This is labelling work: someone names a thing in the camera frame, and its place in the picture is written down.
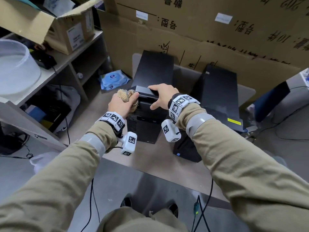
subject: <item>person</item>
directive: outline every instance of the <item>person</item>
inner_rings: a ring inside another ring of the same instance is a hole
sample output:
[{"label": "person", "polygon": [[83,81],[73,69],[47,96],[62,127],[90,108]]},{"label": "person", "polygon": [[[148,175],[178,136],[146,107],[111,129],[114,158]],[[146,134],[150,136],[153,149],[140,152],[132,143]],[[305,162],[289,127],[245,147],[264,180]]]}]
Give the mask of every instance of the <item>person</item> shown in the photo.
[{"label": "person", "polygon": [[[149,88],[159,93],[151,109],[168,109],[168,102],[178,93],[166,84]],[[127,103],[114,95],[108,111],[126,118],[138,95],[134,93]],[[309,231],[309,184],[218,120],[201,118],[206,116],[205,109],[192,103],[181,111],[176,125],[186,130],[188,122],[201,123],[191,139],[235,214],[252,231]],[[102,151],[117,143],[111,126],[103,121],[96,122],[86,135],[92,141],[82,138],[71,144],[5,200],[0,206],[0,231],[68,229]],[[97,231],[187,228],[168,209],[146,218],[130,207],[121,207],[107,214]]]}]

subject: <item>black shoe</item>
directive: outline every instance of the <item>black shoe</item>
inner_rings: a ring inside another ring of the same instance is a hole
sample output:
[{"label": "black shoe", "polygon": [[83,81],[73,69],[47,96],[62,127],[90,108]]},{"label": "black shoe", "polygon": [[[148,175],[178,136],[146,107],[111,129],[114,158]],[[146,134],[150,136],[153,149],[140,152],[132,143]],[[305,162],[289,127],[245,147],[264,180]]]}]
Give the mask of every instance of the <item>black shoe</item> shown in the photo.
[{"label": "black shoe", "polygon": [[132,207],[131,199],[129,197],[125,197],[122,200],[122,203],[121,203],[120,207]]},{"label": "black shoe", "polygon": [[172,212],[172,214],[178,218],[178,206],[177,204],[173,203],[171,206],[168,207],[168,209]]}]

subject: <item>white sticker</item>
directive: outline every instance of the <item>white sticker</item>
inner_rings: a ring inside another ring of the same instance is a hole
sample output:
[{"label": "white sticker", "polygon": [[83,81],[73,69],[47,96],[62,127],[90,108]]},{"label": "white sticker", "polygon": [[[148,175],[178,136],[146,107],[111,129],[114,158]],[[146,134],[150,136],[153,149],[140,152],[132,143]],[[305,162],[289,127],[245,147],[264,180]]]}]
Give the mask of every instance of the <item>white sticker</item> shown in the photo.
[{"label": "white sticker", "polygon": [[75,3],[71,0],[44,0],[43,6],[59,17],[72,10]]},{"label": "white sticker", "polygon": [[218,13],[217,17],[215,18],[215,21],[229,24],[232,18],[233,16]]},{"label": "white sticker", "polygon": [[92,31],[93,26],[92,26],[92,12],[88,11],[86,13],[86,28],[87,28],[87,32]]},{"label": "white sticker", "polygon": [[141,11],[136,11],[136,17],[144,20],[148,20],[148,14],[141,12]]},{"label": "white sticker", "polygon": [[72,50],[75,50],[85,42],[81,23],[76,24],[66,32],[68,34]]}]

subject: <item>person's right hand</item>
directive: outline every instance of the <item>person's right hand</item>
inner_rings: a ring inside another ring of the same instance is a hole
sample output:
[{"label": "person's right hand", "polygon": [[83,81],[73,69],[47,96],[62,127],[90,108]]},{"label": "person's right hand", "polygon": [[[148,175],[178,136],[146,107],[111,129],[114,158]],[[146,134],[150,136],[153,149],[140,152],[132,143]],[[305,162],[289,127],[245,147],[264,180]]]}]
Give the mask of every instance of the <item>person's right hand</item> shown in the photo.
[{"label": "person's right hand", "polygon": [[167,84],[150,85],[148,88],[157,90],[159,93],[159,99],[150,106],[151,110],[157,109],[158,107],[168,110],[168,102],[174,94],[179,93],[178,89]]}]

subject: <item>forearm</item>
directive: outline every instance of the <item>forearm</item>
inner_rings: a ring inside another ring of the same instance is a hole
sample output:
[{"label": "forearm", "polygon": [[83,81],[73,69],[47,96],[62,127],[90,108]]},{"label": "forearm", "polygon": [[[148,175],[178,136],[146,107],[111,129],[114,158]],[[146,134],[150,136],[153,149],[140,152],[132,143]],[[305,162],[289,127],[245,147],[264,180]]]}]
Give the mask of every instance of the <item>forearm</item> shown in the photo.
[{"label": "forearm", "polygon": [[[105,122],[88,133],[100,138],[105,149],[116,136]],[[65,231],[95,175],[100,156],[85,141],[65,149],[0,206],[0,229],[6,231]]]},{"label": "forearm", "polygon": [[[188,105],[177,125],[185,129],[202,112],[197,104]],[[204,122],[192,140],[235,213],[253,230],[305,229],[309,186],[299,176],[218,120]],[[289,220],[292,214],[294,222]]]}]

